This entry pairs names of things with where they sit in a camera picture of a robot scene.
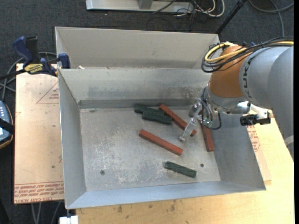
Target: blue clamp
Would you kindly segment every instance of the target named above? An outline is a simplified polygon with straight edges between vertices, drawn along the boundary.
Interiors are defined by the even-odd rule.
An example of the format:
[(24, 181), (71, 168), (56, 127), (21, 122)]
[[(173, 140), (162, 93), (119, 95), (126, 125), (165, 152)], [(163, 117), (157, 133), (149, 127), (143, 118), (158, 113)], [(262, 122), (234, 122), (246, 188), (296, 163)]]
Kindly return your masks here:
[[(14, 51), (25, 59), (23, 70), (31, 75), (47, 74), (56, 77), (57, 69), (48, 63), (45, 58), (40, 58), (37, 41), (37, 37), (25, 39), (24, 36), (21, 36), (13, 43)], [(71, 67), (67, 54), (59, 54), (57, 60), (61, 63), (61, 68), (69, 69)]]

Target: bin floor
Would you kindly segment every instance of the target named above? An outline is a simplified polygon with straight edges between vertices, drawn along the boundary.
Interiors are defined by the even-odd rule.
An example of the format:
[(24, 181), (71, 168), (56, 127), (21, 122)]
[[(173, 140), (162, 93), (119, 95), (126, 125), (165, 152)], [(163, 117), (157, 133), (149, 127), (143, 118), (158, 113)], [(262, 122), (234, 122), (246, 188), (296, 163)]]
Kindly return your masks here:
[[(191, 106), (170, 107), (189, 121)], [(187, 141), (174, 123), (143, 120), (134, 108), (81, 109), (81, 137), (87, 191), (190, 182), (220, 181), (213, 152), (207, 152), (200, 127)], [(138, 136), (141, 129), (182, 148), (177, 156)], [(197, 171), (195, 178), (164, 169), (171, 161)]]

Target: gray carpet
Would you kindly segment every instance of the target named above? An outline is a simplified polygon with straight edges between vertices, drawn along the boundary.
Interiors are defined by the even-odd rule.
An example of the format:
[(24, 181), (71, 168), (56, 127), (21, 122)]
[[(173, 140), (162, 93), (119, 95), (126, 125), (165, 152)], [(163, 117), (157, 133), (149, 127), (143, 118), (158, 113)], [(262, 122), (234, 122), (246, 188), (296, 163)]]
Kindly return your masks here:
[[(0, 0), (0, 76), (20, 57), (12, 49), (19, 36), (38, 36), (41, 51), (55, 51), (54, 27), (113, 28), (129, 30), (159, 30), (193, 33), (215, 33), (228, 17), (238, 0), (224, 0), (225, 13), (219, 18), (204, 14), (193, 20), (190, 15), (176, 18), (166, 13), (128, 11), (87, 11), (86, 0)], [(261, 9), (275, 9), (269, 0), (251, 0)], [(294, 0), (272, 0), (278, 8), (288, 6)], [(294, 7), (281, 12), (284, 35), (294, 34)], [(265, 13), (253, 8), (249, 2), (238, 11), (219, 34), (220, 40), (235, 42), (264, 42), (282, 36), (282, 25), (277, 13)], [(5, 102), (14, 113), (15, 94), (6, 92)], [(0, 150), (0, 199), (8, 217), (15, 224), (33, 223), (30, 205), (13, 204), (14, 143)], [(57, 202), (42, 204), (40, 223), (50, 223)], [(57, 217), (65, 216), (61, 204)]]

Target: robotic arm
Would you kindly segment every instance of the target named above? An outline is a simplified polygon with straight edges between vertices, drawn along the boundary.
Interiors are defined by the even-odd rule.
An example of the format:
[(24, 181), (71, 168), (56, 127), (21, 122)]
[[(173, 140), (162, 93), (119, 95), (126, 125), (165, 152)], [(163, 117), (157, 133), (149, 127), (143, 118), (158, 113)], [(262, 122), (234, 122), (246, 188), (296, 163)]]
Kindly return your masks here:
[[(220, 56), (212, 58), (220, 49)], [(221, 112), (240, 114), (240, 125), (253, 125), (270, 123), (267, 110), (272, 110), (293, 157), (293, 53), (290, 37), (244, 47), (222, 42), (211, 48), (202, 61), (203, 71), (212, 73), (210, 81), (192, 107), (180, 139), (185, 140), (198, 121), (220, 128)], [(250, 110), (257, 114), (243, 116)]]

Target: yellow clamp label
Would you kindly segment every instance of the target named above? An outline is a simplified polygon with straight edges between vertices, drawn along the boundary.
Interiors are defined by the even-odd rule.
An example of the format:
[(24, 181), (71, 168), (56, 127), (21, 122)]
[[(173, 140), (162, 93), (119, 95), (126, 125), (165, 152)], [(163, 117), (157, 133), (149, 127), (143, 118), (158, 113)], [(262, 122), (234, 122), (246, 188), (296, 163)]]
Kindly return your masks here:
[(28, 64), (25, 68), (25, 71), (33, 74), (36, 73), (38, 71), (42, 71), (43, 70), (43, 64)]

